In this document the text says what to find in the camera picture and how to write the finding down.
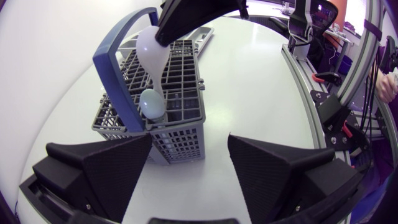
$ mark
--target wall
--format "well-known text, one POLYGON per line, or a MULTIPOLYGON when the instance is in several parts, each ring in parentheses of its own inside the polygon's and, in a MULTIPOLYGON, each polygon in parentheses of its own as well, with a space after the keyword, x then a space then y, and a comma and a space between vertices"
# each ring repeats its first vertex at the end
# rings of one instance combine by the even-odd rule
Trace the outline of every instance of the wall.
MULTIPOLYGON (((391 18, 388 13, 384 15, 383 19, 383 25, 382 25, 382 37, 380 41, 381 46, 386 45, 386 37, 390 35, 396 42, 396 45, 398 45, 398 37, 395 32, 394 26, 392 24, 391 18)), ((359 51, 359 41, 357 37, 355 37, 353 34, 349 33, 348 31, 344 30, 344 33, 347 35, 347 38, 354 43, 354 45, 349 45, 346 51, 346 55, 349 56, 351 59, 355 58, 357 52, 359 51)))
MULTIPOLYGON (((129 12, 161 0, 8 0, 0 12, 0 191, 13 209, 46 117, 129 12)), ((131 32, 149 25, 141 19, 131 32)))
POLYGON ((386 45, 386 37, 390 35, 396 42, 396 45, 398 45, 398 37, 397 33, 395 32, 394 26, 392 25, 392 21, 388 13, 384 15, 384 20, 383 20, 383 27, 382 27, 382 32, 383 35, 381 37, 380 44, 382 46, 386 45))

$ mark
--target white table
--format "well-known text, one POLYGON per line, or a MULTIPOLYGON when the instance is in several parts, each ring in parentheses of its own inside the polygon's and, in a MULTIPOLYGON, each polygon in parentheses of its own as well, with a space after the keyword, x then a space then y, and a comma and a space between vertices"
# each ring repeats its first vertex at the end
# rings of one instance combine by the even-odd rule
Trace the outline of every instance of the white table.
MULTIPOLYGON (((124 223, 150 218, 212 220, 237 218, 250 223, 238 178, 229 158, 228 134, 288 146, 313 148, 313 139, 296 83, 281 54, 287 39, 258 24, 218 18, 212 39, 199 56, 206 121, 206 159, 170 166, 146 164, 124 223)), ((104 93, 91 66, 61 99, 33 145, 21 183, 47 154, 48 142, 102 141, 91 124, 104 93)), ((45 221, 19 191, 22 223, 45 221)))

